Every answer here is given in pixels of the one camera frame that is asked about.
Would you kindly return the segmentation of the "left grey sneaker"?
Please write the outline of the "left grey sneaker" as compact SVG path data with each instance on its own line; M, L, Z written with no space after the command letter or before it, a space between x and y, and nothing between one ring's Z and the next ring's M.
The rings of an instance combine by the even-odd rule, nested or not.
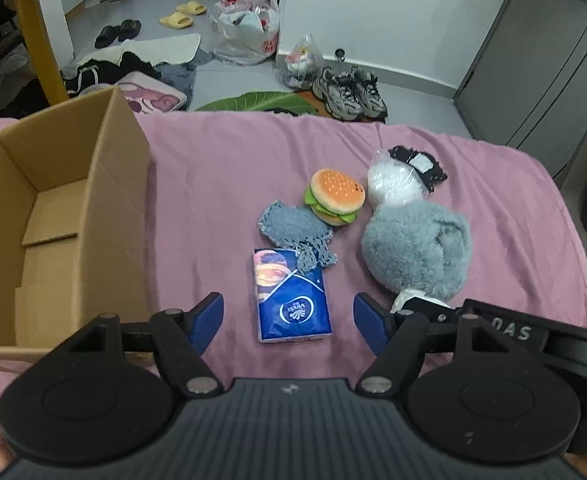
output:
M315 78L312 92L335 119L355 122L364 117L364 108L348 75L336 75L329 66L325 66Z

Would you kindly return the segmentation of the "right grey sneaker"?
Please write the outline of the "right grey sneaker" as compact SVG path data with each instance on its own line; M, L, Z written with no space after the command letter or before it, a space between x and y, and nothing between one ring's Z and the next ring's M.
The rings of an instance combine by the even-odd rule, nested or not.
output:
M378 77L364 68L353 66L350 70L353 87L367 118L384 122L388 108L378 89Z

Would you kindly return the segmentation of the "black clothes pile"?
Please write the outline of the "black clothes pile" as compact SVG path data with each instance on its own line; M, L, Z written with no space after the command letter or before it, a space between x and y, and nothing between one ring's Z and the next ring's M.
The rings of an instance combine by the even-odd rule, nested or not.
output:
M141 60L135 53L126 51L119 63L104 60L89 60L81 64L76 74L64 80L70 98L78 96L83 90L96 84L116 84L127 74L140 72L159 79L160 73L154 66Z

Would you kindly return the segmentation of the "yellow slipper far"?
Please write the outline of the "yellow slipper far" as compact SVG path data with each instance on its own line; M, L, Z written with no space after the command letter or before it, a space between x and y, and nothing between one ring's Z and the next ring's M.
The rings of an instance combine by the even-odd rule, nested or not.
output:
M175 8L175 11L184 15L198 16L205 14L207 12L207 7L204 4L199 3L198 1L192 0L188 1L187 3L179 4Z

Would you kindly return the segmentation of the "small clear plastic bag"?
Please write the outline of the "small clear plastic bag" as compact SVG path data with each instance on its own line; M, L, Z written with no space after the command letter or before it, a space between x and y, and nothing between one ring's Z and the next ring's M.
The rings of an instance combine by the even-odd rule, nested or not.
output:
M312 35L304 35L277 63L277 77L292 90L310 90L325 64Z

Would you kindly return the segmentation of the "yellow slipper near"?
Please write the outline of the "yellow slipper near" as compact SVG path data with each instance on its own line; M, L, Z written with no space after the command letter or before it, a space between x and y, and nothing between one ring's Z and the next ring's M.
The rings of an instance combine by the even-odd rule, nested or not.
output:
M159 24L171 29L185 29L193 25L192 18L183 12L175 11L160 18Z

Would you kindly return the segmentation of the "black patch white label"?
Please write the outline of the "black patch white label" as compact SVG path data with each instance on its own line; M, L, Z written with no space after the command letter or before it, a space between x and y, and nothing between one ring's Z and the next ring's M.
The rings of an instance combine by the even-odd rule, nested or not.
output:
M388 153L393 159L404 162L416 170L418 177L429 193L435 191L437 184L447 180L447 174L440 166L438 160L427 152L397 145L389 148Z

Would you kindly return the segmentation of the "black slipper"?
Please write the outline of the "black slipper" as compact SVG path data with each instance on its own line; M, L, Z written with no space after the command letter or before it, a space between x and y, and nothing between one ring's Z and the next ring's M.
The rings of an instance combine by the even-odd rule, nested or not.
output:
M118 41L132 40L138 36L142 29L142 22L138 20L124 20L121 22L118 33Z
M103 49L109 47L118 38L119 34L119 26L106 25L97 35L94 41L94 48Z

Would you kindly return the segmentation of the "grey sneaker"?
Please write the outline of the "grey sneaker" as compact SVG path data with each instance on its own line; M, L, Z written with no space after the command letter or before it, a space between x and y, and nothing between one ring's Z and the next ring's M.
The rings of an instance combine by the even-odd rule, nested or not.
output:
M329 66L325 66L315 78L312 92L335 119L355 122L364 117L364 108L348 75L336 75Z
M353 87L367 118L384 122L388 108L378 89L378 77L364 68L353 66L350 70Z

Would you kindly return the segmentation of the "denim patch coaster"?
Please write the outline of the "denim patch coaster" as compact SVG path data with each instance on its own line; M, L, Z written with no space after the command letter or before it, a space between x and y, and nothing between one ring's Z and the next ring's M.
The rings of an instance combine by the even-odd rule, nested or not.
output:
M338 262L337 255L328 248L333 229L307 207L286 206L277 200L262 212L258 227L277 248L295 253L301 273L328 268Z

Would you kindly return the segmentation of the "pink bear cushion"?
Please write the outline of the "pink bear cushion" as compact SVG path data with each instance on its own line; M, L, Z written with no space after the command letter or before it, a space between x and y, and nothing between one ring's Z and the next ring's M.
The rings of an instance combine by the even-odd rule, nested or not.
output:
M117 86L136 114L170 113L187 100L182 91L141 72L128 73Z

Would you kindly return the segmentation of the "brown cardboard box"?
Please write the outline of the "brown cardboard box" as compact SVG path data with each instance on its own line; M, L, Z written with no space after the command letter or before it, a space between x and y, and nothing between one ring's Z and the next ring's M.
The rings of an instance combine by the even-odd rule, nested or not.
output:
M0 360L41 359L105 312L146 318L149 162L114 87L0 131Z

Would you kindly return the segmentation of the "grey fluffy plush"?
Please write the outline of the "grey fluffy plush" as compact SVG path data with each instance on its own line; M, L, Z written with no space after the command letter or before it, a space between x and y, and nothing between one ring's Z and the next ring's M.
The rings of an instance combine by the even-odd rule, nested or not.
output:
M430 200L381 204L364 230L361 252L371 276L390 292L415 289L449 301L468 278L471 229L462 214Z

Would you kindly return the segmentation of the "black slipper left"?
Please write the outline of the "black slipper left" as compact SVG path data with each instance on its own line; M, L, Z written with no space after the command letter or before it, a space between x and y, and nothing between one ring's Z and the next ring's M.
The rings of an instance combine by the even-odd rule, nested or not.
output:
M118 38L119 34L119 26L106 25L97 35L94 41L94 48L103 49L109 47Z

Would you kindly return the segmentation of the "yellow round table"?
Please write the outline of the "yellow round table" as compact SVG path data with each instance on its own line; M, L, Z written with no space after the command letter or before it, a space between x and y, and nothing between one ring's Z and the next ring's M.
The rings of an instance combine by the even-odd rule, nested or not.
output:
M40 0L15 0L15 3L26 48L48 104L54 106L67 101L69 96L48 39Z

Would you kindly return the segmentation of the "blue tissue pack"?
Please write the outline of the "blue tissue pack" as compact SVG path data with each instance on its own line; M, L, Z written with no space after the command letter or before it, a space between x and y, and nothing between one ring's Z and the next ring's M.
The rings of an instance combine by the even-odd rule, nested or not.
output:
M330 336L331 327L322 269L302 273L293 250L256 249L254 291L261 344Z

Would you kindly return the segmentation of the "black slipper right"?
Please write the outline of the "black slipper right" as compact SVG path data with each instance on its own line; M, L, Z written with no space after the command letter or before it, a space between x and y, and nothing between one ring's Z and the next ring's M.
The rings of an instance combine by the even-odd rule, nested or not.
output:
M132 40L138 36L142 29L142 22L138 20L124 20L121 22L118 33L118 41Z

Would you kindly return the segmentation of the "yellow slipper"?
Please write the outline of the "yellow slipper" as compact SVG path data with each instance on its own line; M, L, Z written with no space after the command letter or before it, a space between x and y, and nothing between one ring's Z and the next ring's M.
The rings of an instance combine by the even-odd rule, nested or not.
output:
M185 29L193 25L192 18L183 12L175 11L160 18L159 24L171 29Z
M198 1L192 0L188 1L187 3L179 4L175 8L175 11L184 15L198 16L205 14L207 12L207 7L204 4L199 3Z

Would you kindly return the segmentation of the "large white plastic bag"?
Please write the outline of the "large white plastic bag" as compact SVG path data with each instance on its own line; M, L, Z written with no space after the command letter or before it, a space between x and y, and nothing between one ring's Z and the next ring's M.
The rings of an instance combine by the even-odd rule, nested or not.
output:
M221 0L213 6L213 54L223 63L252 66L270 58L280 36L276 0Z

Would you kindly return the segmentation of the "plush hamburger toy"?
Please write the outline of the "plush hamburger toy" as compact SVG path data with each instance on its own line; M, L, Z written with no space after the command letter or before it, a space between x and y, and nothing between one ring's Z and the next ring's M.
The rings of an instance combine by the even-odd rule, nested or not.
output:
M303 203L330 226L348 226L366 200L363 185L348 174L324 168L313 174L303 193Z

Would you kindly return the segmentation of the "green leaf floor mat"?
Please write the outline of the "green leaf floor mat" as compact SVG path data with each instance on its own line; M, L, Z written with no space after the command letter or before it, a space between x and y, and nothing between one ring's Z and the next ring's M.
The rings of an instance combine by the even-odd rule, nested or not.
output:
M252 91L220 99L197 108L197 112L272 112L292 116L319 114L301 93Z

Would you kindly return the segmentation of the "grey cabinet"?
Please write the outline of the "grey cabinet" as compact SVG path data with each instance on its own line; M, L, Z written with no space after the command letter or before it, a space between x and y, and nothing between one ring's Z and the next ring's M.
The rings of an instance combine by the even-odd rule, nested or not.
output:
M587 0L505 0L454 103L474 138L561 174L587 130Z

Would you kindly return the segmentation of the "white floor rug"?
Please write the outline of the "white floor rug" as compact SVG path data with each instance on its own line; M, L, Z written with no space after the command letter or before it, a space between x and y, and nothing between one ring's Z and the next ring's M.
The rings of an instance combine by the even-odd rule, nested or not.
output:
M190 62L202 42L199 34L164 37L152 40L126 40L115 47L96 50L77 62L77 66L92 60L120 64L123 54L133 53L141 61L156 66L166 63L179 65Z

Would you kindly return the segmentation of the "dark blue fluffy rug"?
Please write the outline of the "dark blue fluffy rug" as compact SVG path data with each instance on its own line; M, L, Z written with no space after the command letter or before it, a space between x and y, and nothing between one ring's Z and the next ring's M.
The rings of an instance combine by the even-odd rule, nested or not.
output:
M185 94L185 102L178 107L178 110L188 110L194 98L197 68L210 63L213 58L214 55L211 52L198 49L190 62L178 65L161 63L154 67L154 70L160 75L160 80L164 84L168 84L170 87Z

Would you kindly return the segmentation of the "clear bag white filling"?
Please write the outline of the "clear bag white filling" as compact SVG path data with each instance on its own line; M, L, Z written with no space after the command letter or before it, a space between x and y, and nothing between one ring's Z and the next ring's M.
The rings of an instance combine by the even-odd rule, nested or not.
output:
M387 151L375 154L367 170L367 198L374 209L383 204L403 206L427 196L428 188L413 166Z

